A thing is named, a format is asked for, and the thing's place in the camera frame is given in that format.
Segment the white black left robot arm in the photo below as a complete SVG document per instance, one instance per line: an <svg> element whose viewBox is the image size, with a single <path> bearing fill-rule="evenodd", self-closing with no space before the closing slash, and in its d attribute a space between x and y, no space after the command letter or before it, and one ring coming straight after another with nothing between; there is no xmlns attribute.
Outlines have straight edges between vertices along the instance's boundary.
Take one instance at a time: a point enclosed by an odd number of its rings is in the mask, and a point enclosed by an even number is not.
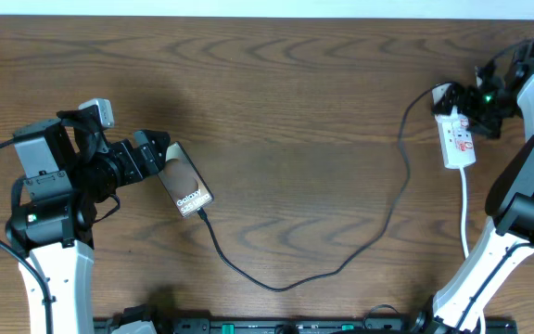
<svg viewBox="0 0 534 334"><path fill-rule="evenodd" d="M6 236L44 288L27 291L33 333L94 332L95 206L165 163L168 133L140 130L133 142L110 143L101 116L97 106L62 110L13 135L24 178L14 185Z"/></svg>

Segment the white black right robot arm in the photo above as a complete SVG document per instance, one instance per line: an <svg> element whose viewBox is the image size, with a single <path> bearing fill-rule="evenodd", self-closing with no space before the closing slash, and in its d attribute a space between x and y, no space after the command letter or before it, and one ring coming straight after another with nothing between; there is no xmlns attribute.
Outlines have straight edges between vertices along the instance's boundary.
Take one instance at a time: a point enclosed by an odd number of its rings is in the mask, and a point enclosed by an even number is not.
<svg viewBox="0 0 534 334"><path fill-rule="evenodd" d="M508 46L503 77L496 60L476 70L476 84L440 83L429 89L444 163L462 172L475 161L472 134L497 139L506 118L524 122L525 144L486 198L487 220L451 281L426 303L413 333L484 333L483 311L506 278L534 253L534 39Z"/></svg>

